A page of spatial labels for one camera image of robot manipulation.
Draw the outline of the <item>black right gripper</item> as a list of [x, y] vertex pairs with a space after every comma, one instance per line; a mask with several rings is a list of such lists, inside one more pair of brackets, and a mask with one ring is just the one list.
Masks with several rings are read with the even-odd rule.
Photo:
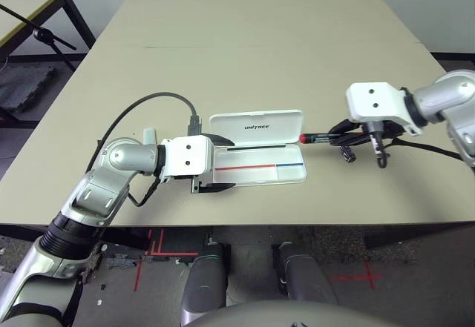
[[348, 133], [361, 126], [359, 122], [344, 119], [334, 125], [328, 134], [342, 134], [332, 141], [333, 146], [356, 146], [371, 142], [379, 168], [387, 167], [389, 155], [386, 152], [383, 140], [394, 139], [404, 133], [404, 128], [392, 121], [365, 122], [362, 125], [364, 133]]

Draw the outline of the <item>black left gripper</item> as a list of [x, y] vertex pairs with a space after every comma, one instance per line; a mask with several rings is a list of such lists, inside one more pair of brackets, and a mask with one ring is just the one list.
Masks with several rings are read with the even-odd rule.
[[[221, 147], [234, 146], [234, 142], [230, 139], [224, 138], [217, 134], [203, 133], [203, 135], [209, 138], [213, 145]], [[200, 175], [193, 176], [191, 178], [191, 193], [192, 194], [211, 194], [228, 190], [235, 187], [235, 183], [209, 183], [202, 185], [202, 177]]]

